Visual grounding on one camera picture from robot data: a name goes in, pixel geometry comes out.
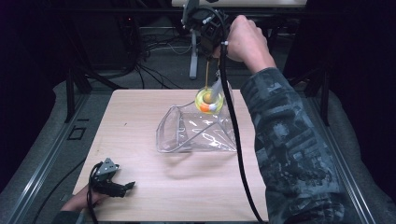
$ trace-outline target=human hand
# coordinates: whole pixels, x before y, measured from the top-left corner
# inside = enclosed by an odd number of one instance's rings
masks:
[[[82,190],[80,190],[61,208],[61,211],[81,212],[82,209],[87,208],[88,189],[89,187],[87,185]],[[100,204],[106,198],[108,198],[108,195],[101,194],[92,190],[92,203]]]
[[[227,40],[227,56],[234,61],[245,63],[251,73],[255,74],[267,67],[276,67],[262,29],[245,16],[236,17],[231,24]],[[219,57],[219,49],[214,57]]]

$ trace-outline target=black wire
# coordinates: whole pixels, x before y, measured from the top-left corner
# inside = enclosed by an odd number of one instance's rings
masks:
[[[98,223],[98,220],[96,218],[95,211],[93,210],[93,205],[92,205],[92,191],[93,191],[93,185],[92,185],[92,177],[93,173],[102,165],[102,162],[97,163],[96,165],[93,166],[91,173],[90,173],[90,178],[88,180],[88,192],[87,192],[87,206],[88,210],[90,211],[90,215],[92,218],[92,222],[94,224]]]
[[[140,67],[139,66],[137,66],[136,68],[135,68],[135,71],[139,74],[139,76],[140,76],[140,80],[142,81],[142,90],[144,90],[146,87],[145,87],[145,80],[143,79],[143,75],[142,75],[142,73],[141,73],[141,71],[140,71]]]
[[[69,177],[74,171],[77,170],[77,168],[86,160],[87,158],[84,158],[81,162],[79,162],[69,173],[67,173],[59,182],[58,184],[53,187],[52,191],[49,193],[47,198],[44,200],[44,202],[41,204],[40,208],[38,209],[37,213],[35,214],[35,218],[32,221],[32,224],[35,224],[37,222],[38,216],[40,215],[41,211],[43,210],[44,206],[46,205],[47,201],[50,199],[50,196],[52,193],[66,180],[67,177]]]
[[[146,67],[145,65],[142,65],[142,64],[140,64],[142,67],[144,67],[144,68],[146,68],[146,69],[148,69],[149,71],[152,71],[152,72],[154,72],[154,73],[156,73],[156,74],[158,74],[159,76],[161,76],[161,77],[163,77],[163,78],[165,78],[166,80],[168,80],[172,85],[174,85],[174,86],[176,86],[177,88],[179,88],[179,89],[182,89],[183,90],[183,88],[182,87],[180,87],[180,86],[178,86],[176,83],[174,83],[171,79],[169,79],[168,77],[166,77],[166,76],[164,76],[164,75],[162,75],[160,72],[158,72],[157,70],[154,70],[154,69],[152,69],[152,68],[149,68],[149,67]]]
[[[227,102],[227,105],[228,105],[228,109],[229,109],[229,112],[230,112],[231,121],[233,123],[233,133],[235,135],[235,143],[236,143],[236,152],[237,152],[237,156],[238,156],[239,172],[240,172],[240,175],[241,175],[242,183],[244,185],[245,193],[247,195],[247,200],[248,200],[248,202],[250,204],[250,207],[251,207],[254,215],[258,219],[258,221],[260,223],[264,223],[262,218],[260,217],[259,212],[257,211],[257,208],[256,208],[256,206],[255,206],[255,204],[253,202],[253,199],[251,197],[251,194],[250,194],[250,189],[248,187],[248,181],[247,181],[246,174],[245,174],[245,166],[244,166],[243,156],[242,156],[241,139],[240,139],[240,135],[239,135],[238,122],[237,122],[237,119],[236,119],[235,110],[233,108],[233,99],[231,97],[230,90],[228,88],[228,81],[227,81],[226,69],[225,69],[226,68],[226,54],[227,54],[227,46],[226,46],[225,43],[226,43],[226,40],[227,40],[227,36],[226,36],[227,31],[226,31],[226,27],[225,27],[225,24],[224,24],[224,20],[220,16],[220,14],[216,10],[214,10],[212,7],[200,6],[198,8],[198,10],[200,10],[200,9],[204,9],[204,10],[208,10],[208,11],[212,12],[214,15],[216,15],[219,18],[219,21],[220,21],[220,25],[221,25],[222,33],[223,33],[223,35],[221,37],[221,41],[222,41],[221,50],[220,50],[221,54],[220,54],[220,57],[219,57],[219,60],[220,60],[219,68],[220,68],[221,86],[222,86],[223,91],[224,91],[225,99],[226,99],[226,102]]]

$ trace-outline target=gray sleeve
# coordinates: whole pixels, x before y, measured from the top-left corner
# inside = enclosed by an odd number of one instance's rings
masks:
[[[299,94],[276,68],[252,76],[241,93],[255,128],[270,222],[346,221],[346,197],[332,154]]]

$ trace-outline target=black device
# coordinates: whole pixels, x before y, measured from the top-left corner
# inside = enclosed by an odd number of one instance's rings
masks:
[[[100,162],[98,164],[100,164],[100,167],[90,177],[91,187],[96,192],[106,194],[110,197],[123,198],[126,191],[134,187],[134,182],[126,185],[120,185],[111,181],[114,174],[119,169],[119,165],[114,164],[110,158],[107,158],[104,162]]]
[[[89,179],[89,189],[87,193],[87,204],[90,211],[93,223],[98,223],[96,214],[93,211],[95,204],[92,204],[92,192],[106,194],[110,197],[123,198],[126,191],[134,187],[134,182],[126,185],[113,183],[111,179],[114,174],[119,170],[119,165],[114,164],[110,158],[101,161],[93,166]]]
[[[230,30],[230,17],[228,15],[212,7],[199,6],[199,0],[189,0],[187,2],[184,6],[181,22],[185,29],[200,32],[201,50],[207,59],[212,58],[215,48],[219,46],[223,37],[224,39],[227,38]]]

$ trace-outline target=clear plastic container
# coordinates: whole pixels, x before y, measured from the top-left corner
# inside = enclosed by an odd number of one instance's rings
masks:
[[[197,101],[173,105],[157,129],[160,152],[236,151],[233,124],[222,93],[212,111],[201,111]]]

